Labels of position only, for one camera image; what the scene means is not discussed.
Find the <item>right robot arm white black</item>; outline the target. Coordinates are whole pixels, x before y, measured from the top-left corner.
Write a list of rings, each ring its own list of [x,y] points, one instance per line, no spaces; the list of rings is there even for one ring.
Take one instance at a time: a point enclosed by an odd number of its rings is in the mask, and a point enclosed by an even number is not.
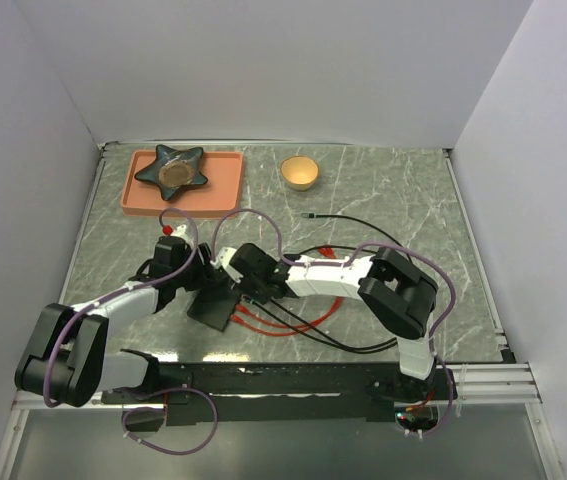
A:
[[[354,260],[301,255],[284,262],[244,244],[221,249],[216,261],[241,293],[259,303],[310,296],[363,302],[397,339],[402,391],[419,399],[434,388],[435,360],[426,334],[438,285],[398,251],[381,247]]]

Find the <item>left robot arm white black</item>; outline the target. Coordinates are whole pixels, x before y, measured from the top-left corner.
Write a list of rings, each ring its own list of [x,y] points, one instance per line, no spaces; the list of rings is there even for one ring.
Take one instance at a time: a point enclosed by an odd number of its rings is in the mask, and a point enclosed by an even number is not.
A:
[[[16,388],[42,396],[51,408],[81,407],[109,390],[153,400],[162,383],[159,360],[133,349],[110,354],[108,341],[117,328],[163,310],[178,290],[215,285],[234,252],[212,254],[185,234],[162,236],[153,255],[115,291],[75,305],[45,306],[16,367]]]

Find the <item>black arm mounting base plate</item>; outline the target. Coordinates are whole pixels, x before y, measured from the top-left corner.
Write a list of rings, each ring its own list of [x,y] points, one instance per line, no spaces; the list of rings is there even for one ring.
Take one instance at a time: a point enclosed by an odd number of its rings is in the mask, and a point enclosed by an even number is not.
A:
[[[170,426],[222,422],[364,419],[392,422],[400,404],[454,401],[451,371],[426,380],[395,362],[162,363],[148,389],[102,394],[106,405],[164,406]]]

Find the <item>black network switch box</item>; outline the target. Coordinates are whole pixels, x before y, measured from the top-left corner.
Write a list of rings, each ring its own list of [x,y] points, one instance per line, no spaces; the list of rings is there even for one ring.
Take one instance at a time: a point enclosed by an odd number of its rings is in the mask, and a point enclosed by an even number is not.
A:
[[[202,289],[187,310],[187,316],[209,328],[223,333],[240,302],[241,294],[228,289]]]

